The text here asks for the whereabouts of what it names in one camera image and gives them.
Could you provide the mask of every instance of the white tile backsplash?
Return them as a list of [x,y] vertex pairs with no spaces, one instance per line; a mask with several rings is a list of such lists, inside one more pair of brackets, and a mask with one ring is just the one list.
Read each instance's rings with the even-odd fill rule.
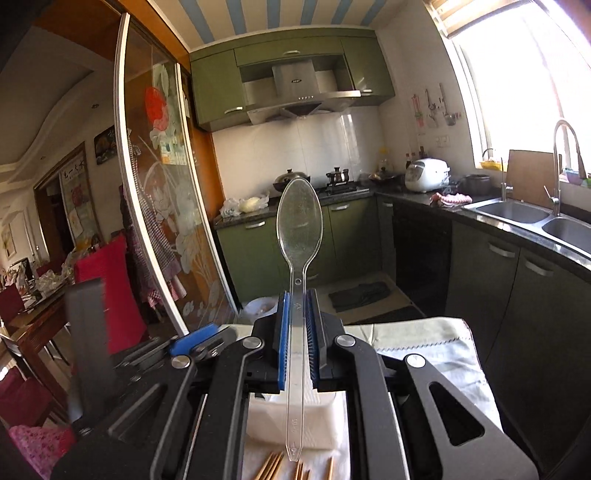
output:
[[279,195],[273,181],[288,168],[306,172],[314,187],[325,185],[334,167],[357,180],[375,171],[385,145],[376,106],[226,128],[213,133],[213,143],[226,198]]

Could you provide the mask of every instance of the cutting board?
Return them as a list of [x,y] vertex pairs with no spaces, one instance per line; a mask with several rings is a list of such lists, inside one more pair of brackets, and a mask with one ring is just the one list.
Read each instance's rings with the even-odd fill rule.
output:
[[[558,156],[562,165],[562,155]],[[555,196],[554,156],[549,152],[531,150],[509,150],[507,184],[513,187],[510,198],[552,208],[544,185]]]

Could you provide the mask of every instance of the cloth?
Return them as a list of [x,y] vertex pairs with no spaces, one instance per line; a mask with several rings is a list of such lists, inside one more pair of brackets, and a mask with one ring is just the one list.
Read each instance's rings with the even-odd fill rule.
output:
[[71,444],[64,438],[71,438],[69,429],[47,429],[19,425],[10,428],[8,434],[27,462],[44,480],[50,480],[51,471],[57,461],[65,455]]
[[[176,256],[174,255],[172,247],[168,239],[164,235],[162,227],[156,218],[156,208],[154,207],[152,198],[144,191],[144,188],[141,182],[139,181],[137,156],[141,155],[141,150],[139,149],[139,147],[132,144],[130,131],[128,131],[127,140],[129,144],[131,168],[134,175],[134,184],[138,192],[139,208],[141,209],[142,216],[144,217],[146,228],[148,230],[148,237],[154,249],[154,253],[156,254],[158,265],[160,266],[162,274],[166,281],[170,282],[175,275],[180,273],[181,265]],[[125,198],[125,201],[129,205],[129,199]],[[139,282],[141,285],[141,295],[143,297],[142,299],[147,300],[148,296],[151,296],[152,300],[155,300],[157,303],[161,303],[162,300],[160,299],[160,294],[157,292],[154,279],[150,274],[150,269],[148,268],[148,261],[144,257],[144,252],[142,250],[138,233],[133,226],[132,230],[133,231],[131,249],[138,267]]]
[[382,300],[390,295],[390,289],[383,281],[362,283],[354,288],[329,294],[330,301],[337,312],[356,309]]
[[440,207],[451,208],[472,203],[472,197],[468,195],[462,195],[461,193],[456,193],[455,195],[442,195],[441,193],[435,193],[431,197],[431,204],[433,203]]
[[[252,332],[250,325],[230,326],[237,331],[239,339]],[[480,366],[472,333],[463,320],[435,317],[389,324],[345,326],[345,331],[369,343],[382,355],[402,359],[409,353],[420,353],[501,428],[499,412]],[[349,479],[349,434],[346,422],[343,422],[343,428],[343,442],[338,448],[303,450],[301,457],[307,468],[311,469],[310,480],[325,478],[326,462],[331,456],[335,459],[333,478]],[[283,449],[283,445],[254,442],[247,437],[242,477],[253,478],[270,451],[279,452]],[[291,480],[294,468],[295,464],[285,460],[276,480]]]

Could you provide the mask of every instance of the spoon handle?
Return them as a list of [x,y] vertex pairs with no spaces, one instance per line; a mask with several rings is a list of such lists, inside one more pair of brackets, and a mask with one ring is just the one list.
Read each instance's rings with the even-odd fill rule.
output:
[[294,267],[290,288],[290,338],[287,378],[287,431],[285,446],[291,462],[300,458],[304,424],[304,375],[309,369],[304,324],[304,269]]

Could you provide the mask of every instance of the bowl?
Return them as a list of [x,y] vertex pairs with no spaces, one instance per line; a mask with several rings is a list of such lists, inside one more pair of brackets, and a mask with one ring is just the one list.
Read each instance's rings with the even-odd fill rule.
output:
[[573,185],[583,184],[583,179],[581,177],[579,177],[578,171],[574,171],[569,168],[565,168],[564,173],[566,173],[566,178],[569,181],[569,183],[572,183]]

